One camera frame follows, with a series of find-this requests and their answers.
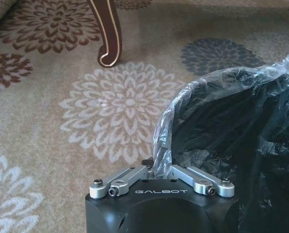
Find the dark blue flower pattern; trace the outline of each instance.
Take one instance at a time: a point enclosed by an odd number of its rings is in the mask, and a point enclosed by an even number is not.
[[[228,67],[258,67],[264,64],[252,51],[231,40],[197,39],[182,49],[182,63],[196,75]]]

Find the beige carpet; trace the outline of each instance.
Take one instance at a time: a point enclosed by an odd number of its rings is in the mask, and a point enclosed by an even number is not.
[[[178,90],[289,53],[289,0],[116,0],[118,66],[101,68],[84,0],[22,0],[0,22],[0,233],[85,232],[95,178],[151,156]]]

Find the white flower pattern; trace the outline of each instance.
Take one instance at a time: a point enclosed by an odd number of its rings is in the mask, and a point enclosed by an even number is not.
[[[29,190],[32,177],[22,177],[19,167],[8,168],[0,157],[0,233],[28,233],[38,222],[32,212],[43,200],[40,193]]]
[[[289,53],[289,35],[276,32],[253,33],[247,36],[245,46],[269,64],[281,62]]]
[[[69,142],[105,156],[113,163],[121,156],[134,163],[152,154],[157,118],[184,85],[174,74],[143,63],[97,69],[73,83],[71,98],[60,103],[67,111],[61,126]]]

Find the black plastic bag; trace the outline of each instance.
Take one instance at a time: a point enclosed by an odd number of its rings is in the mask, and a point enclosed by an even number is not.
[[[229,178],[240,233],[289,232],[289,55],[188,84],[156,125],[154,174],[171,164]]]

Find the wooden furniture leg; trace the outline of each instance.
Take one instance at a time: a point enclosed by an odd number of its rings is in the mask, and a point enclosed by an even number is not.
[[[113,0],[87,0],[98,22],[103,45],[99,49],[98,62],[112,67],[120,59],[122,35],[120,21]]]

